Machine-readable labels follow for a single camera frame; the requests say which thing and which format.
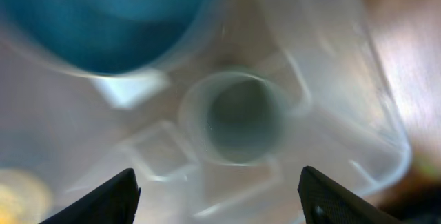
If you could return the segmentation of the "mint green cup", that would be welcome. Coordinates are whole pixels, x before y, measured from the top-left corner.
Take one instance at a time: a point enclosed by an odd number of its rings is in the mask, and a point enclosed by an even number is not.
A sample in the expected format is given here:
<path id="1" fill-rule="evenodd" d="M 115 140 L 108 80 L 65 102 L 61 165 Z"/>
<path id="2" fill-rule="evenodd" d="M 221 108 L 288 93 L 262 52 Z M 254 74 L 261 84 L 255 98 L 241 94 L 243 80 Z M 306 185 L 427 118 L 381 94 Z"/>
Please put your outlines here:
<path id="1" fill-rule="evenodd" d="M 196 82 L 181 101 L 178 122 L 202 159 L 249 166 L 284 146 L 289 111 L 279 85 L 258 74 L 232 70 Z"/>

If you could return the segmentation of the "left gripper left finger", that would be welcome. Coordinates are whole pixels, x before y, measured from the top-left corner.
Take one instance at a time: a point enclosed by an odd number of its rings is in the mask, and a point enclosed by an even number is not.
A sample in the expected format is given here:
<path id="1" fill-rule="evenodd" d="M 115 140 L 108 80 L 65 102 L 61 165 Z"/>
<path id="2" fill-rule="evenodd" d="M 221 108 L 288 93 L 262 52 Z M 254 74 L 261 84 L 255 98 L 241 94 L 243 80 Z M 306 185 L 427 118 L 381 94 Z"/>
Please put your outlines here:
<path id="1" fill-rule="evenodd" d="M 127 168 L 41 224 L 133 224 L 140 195 Z"/>

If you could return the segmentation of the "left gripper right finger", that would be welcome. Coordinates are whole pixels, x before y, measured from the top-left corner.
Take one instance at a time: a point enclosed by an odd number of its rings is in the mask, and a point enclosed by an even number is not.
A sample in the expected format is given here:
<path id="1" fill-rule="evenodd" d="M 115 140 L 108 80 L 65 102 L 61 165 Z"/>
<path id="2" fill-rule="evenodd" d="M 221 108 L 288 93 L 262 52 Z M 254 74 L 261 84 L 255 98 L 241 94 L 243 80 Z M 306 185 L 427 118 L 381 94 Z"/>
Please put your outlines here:
<path id="1" fill-rule="evenodd" d="M 307 224 L 400 224 L 312 166 L 302 169 L 298 193 Z"/>

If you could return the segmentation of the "yellow small bowl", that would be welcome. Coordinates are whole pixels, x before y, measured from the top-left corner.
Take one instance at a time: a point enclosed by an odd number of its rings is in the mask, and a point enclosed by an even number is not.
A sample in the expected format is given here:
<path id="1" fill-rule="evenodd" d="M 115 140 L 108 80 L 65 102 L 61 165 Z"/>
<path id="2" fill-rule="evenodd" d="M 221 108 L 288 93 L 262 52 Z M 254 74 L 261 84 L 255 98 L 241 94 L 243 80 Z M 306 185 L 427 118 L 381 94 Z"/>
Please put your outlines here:
<path id="1" fill-rule="evenodd" d="M 50 188 L 35 175 L 1 169 L 1 224 L 36 224 L 52 209 Z"/>

